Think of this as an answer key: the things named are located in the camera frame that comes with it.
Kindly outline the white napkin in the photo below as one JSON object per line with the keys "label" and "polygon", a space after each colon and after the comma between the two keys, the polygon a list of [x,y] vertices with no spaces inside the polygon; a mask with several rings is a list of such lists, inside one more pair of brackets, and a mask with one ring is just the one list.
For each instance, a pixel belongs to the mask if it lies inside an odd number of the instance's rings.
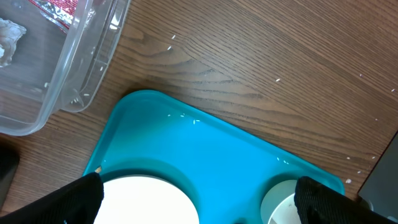
{"label": "white napkin", "polygon": [[27,29],[10,20],[1,19],[1,67],[11,64],[17,41],[26,34]]}

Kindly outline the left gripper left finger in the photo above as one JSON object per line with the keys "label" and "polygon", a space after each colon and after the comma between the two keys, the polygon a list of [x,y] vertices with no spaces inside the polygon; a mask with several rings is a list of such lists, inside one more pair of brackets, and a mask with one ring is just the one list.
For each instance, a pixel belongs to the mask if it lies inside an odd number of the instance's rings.
{"label": "left gripper left finger", "polygon": [[1,217],[1,224],[93,224],[104,199],[104,186],[96,172]]}

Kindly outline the white cup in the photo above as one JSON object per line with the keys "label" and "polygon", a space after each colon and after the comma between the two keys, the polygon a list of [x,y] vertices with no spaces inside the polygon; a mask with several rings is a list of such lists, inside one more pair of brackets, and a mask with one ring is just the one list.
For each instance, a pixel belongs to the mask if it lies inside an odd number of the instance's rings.
{"label": "white cup", "polygon": [[268,224],[301,224],[294,196],[295,194],[288,196],[276,207]]}

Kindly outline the small white saucer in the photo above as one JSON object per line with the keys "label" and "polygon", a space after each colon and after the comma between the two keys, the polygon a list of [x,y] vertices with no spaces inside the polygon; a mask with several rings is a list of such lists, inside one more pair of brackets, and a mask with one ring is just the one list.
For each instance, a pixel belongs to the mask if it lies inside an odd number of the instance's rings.
{"label": "small white saucer", "polygon": [[260,209],[263,224],[268,224],[272,212],[284,199],[295,194],[296,184],[296,180],[286,180],[273,186],[265,194]]}

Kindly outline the large white plate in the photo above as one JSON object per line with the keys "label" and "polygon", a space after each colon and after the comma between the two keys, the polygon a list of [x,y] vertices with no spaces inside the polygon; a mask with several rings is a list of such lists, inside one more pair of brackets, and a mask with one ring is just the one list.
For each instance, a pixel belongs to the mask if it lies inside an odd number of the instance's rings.
{"label": "large white plate", "polygon": [[121,177],[104,183],[104,199],[95,224],[199,224],[198,212],[179,188],[148,176]]}

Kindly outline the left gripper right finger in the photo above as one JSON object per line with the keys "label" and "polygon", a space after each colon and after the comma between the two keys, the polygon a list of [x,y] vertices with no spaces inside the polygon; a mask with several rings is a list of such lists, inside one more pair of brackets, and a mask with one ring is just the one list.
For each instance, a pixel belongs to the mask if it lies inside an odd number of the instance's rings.
{"label": "left gripper right finger", "polygon": [[307,176],[297,181],[294,203],[302,224],[395,224]]}

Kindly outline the red snack wrapper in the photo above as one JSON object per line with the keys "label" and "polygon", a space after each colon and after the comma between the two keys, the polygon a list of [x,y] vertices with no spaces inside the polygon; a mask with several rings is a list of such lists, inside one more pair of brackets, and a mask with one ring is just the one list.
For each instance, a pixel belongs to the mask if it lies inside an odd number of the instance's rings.
{"label": "red snack wrapper", "polygon": [[29,0],[50,22],[67,33],[73,23],[80,0]]}

